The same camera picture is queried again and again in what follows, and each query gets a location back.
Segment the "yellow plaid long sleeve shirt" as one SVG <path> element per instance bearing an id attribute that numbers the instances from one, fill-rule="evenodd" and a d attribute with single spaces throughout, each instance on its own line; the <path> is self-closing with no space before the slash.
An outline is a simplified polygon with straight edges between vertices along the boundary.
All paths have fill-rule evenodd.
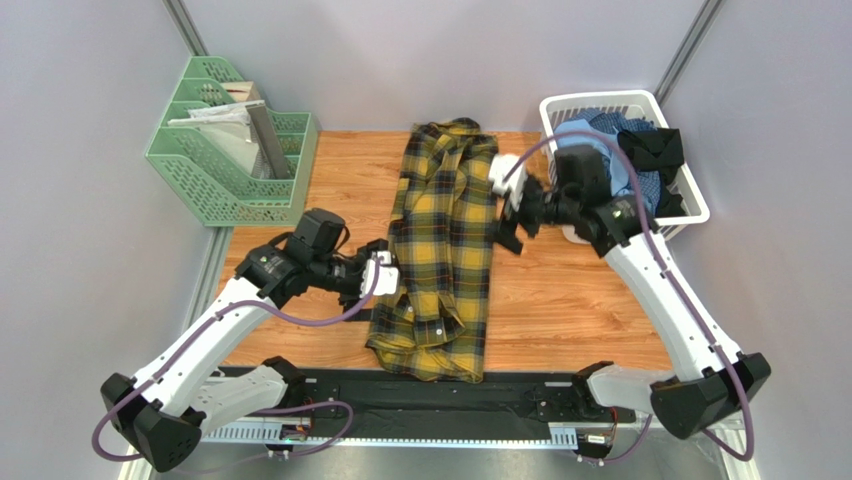
<path id="1" fill-rule="evenodd" d="M 365 344 L 385 371 L 482 382 L 497 152 L 497 139 L 470 118 L 413 126 L 387 235 L 399 287 L 375 303 Z"/>

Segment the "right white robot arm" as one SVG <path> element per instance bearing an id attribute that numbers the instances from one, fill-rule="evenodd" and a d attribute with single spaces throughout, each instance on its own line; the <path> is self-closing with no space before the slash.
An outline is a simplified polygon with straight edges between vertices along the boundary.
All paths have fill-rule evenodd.
<path id="1" fill-rule="evenodd" d="M 523 228 L 571 226 L 633 293 L 663 342 L 671 371 L 593 364 L 574 376 L 593 412 L 621 407 L 656 416 L 673 436 L 706 432 L 747 404 L 771 374 L 760 353 L 746 354 L 712 319 L 672 259 L 643 202 L 611 192 L 603 156 L 589 145 L 557 151 L 554 186 L 545 189 L 516 155 L 494 157 L 488 182 L 504 205 L 495 240 L 519 254 Z"/>

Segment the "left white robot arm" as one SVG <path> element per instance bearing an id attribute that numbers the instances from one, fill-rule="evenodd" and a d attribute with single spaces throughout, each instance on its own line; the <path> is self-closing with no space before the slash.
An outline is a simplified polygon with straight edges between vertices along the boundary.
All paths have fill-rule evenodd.
<path id="1" fill-rule="evenodd" d="M 304 375 L 272 357 L 238 377 L 217 383 L 221 362 L 259 325 L 283 318 L 284 307 L 312 288 L 334 292 L 356 317 L 373 298 L 396 292 L 399 272 L 389 244 L 377 239 L 352 256 L 340 253 L 349 237 L 344 220 L 319 208 L 296 227 L 251 249 L 203 314 L 162 354 L 135 374 L 111 375 L 101 386 L 106 414 L 91 436 L 93 451 L 119 462 L 101 443 L 107 426 L 130 445 L 127 461 L 144 460 L 159 472 L 176 469 L 213 431 L 246 416 L 296 416 L 318 409 L 308 402 Z"/>

